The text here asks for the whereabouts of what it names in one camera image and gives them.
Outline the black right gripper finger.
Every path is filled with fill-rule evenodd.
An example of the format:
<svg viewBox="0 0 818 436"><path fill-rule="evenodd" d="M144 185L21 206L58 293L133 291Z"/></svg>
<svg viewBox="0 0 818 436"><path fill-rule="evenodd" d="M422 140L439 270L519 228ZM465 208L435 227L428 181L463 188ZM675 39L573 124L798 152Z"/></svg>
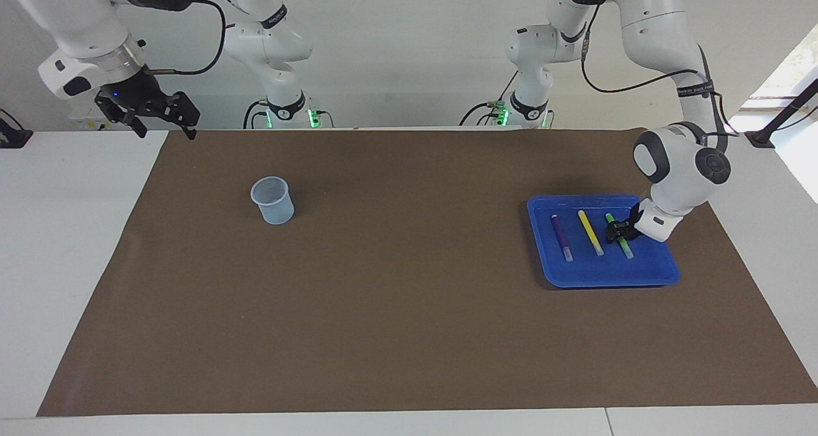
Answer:
<svg viewBox="0 0 818 436"><path fill-rule="evenodd" d="M146 138L147 128L134 111L123 111L120 107L112 107L112 121L126 125L134 131L139 138Z"/></svg>
<svg viewBox="0 0 818 436"><path fill-rule="evenodd" d="M186 93L178 91L166 97L166 107L163 110L164 121L181 128L189 141L196 138L196 125L200 117L201 113Z"/></svg>

